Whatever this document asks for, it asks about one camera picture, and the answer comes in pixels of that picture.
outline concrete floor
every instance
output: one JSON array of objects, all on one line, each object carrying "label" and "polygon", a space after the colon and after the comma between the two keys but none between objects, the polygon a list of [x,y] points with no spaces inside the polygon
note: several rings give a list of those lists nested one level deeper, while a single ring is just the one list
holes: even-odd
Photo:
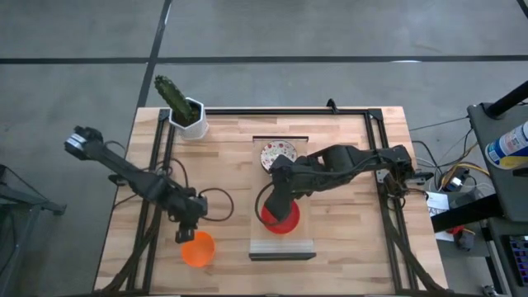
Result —
[{"label": "concrete floor", "polygon": [[[0,58],[148,57],[162,5],[6,0]],[[172,4],[159,55],[526,54],[527,28],[515,0],[186,0]],[[0,163],[68,204],[62,217],[41,216],[21,295],[90,291],[116,188],[108,170],[69,156],[63,142],[75,125],[91,125],[125,144],[145,69],[0,64]],[[412,128],[497,100],[528,78],[528,62],[158,65],[154,73],[207,106],[321,106],[331,97],[340,106],[404,106]],[[152,88],[147,99],[164,106]],[[439,158],[468,129],[463,120],[412,137]],[[477,260],[443,260],[455,291],[475,293],[489,281]]]}]

